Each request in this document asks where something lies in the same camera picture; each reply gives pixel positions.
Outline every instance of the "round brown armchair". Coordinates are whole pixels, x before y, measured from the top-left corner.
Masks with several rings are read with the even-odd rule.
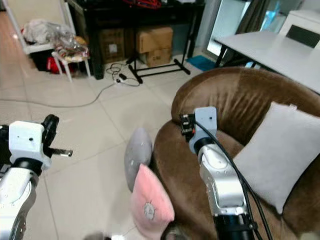
[[[320,117],[320,96],[286,77],[264,70],[231,67],[202,73],[176,93],[172,120],[158,132],[153,170],[167,190],[175,210],[175,223],[192,239],[217,239],[206,187],[200,178],[197,156],[180,131],[180,114],[215,106],[217,137],[234,157],[251,139],[270,103],[293,104]],[[283,215],[261,200],[274,239],[295,239],[320,229],[320,156],[303,173],[284,206]],[[251,198],[252,212],[263,239],[266,233]]]

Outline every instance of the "black metal stand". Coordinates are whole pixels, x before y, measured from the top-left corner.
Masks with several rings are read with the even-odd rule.
[[[195,12],[195,11],[192,13],[192,16],[191,16],[190,22],[189,22],[189,28],[188,28],[188,33],[187,33],[187,36],[186,36],[186,41],[185,41],[185,45],[184,45],[184,49],[183,49],[183,56],[182,56],[182,61],[181,62],[179,62],[175,58],[173,60],[174,63],[172,63],[172,64],[166,64],[166,65],[161,65],[161,66],[145,67],[145,68],[137,69],[138,53],[137,53],[137,50],[135,49],[133,56],[130,57],[130,59],[128,59],[128,61],[126,63],[128,64],[129,70],[132,72],[132,74],[134,75],[134,77],[136,78],[136,80],[140,84],[143,83],[143,80],[142,80],[143,77],[148,77],[148,76],[153,76],[153,75],[166,74],[166,73],[172,73],[172,72],[177,72],[177,71],[184,71],[186,74],[190,75],[190,71],[184,66],[184,61],[185,61],[185,57],[186,57],[186,54],[187,54],[189,40],[191,38],[195,37],[194,33],[191,34],[192,27],[193,27],[193,25],[195,25],[194,26],[195,28],[199,28],[199,26],[198,26],[198,25],[200,25],[199,24],[199,19],[201,20],[201,17],[202,17],[202,12],[200,13],[200,15],[198,15],[198,12]],[[135,47],[137,46],[137,38],[136,38],[136,36],[137,36],[137,27],[136,26],[137,25],[135,24],[135,27],[133,28],[133,36],[134,36],[133,37],[133,39],[134,39],[133,42],[134,42],[134,46]],[[167,68],[167,67],[173,67],[173,66],[177,66],[178,69],[158,71],[158,72],[153,72],[153,73],[148,73],[148,74],[141,74],[141,75],[138,74],[139,71],[146,71],[146,70],[151,70],[151,69],[161,69],[161,68]]]

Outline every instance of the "clutter pile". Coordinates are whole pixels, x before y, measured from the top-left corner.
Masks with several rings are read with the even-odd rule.
[[[79,36],[75,36],[70,27],[66,25],[52,23],[45,19],[33,19],[24,25],[21,32],[30,45],[52,44],[57,58],[62,63],[65,61],[64,68],[68,63],[83,62],[90,57],[86,41]],[[52,50],[33,54],[31,57],[39,71],[61,74],[68,71],[72,73],[76,68],[76,66],[71,65],[70,68],[68,67],[69,69],[61,69],[52,57]]]

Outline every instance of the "white pillow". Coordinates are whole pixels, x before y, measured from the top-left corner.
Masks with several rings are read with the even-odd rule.
[[[295,183],[319,153],[320,117],[272,102],[234,162],[252,189],[282,214]]]

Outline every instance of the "curtain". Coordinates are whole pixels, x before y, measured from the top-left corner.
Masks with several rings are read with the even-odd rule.
[[[246,10],[239,27],[235,34],[244,34],[250,32],[257,32],[260,30],[264,22],[268,5],[271,0],[251,0],[251,3]],[[225,66],[232,66],[233,62],[241,62],[244,59],[242,56],[236,54],[233,50],[228,49],[224,55]]]

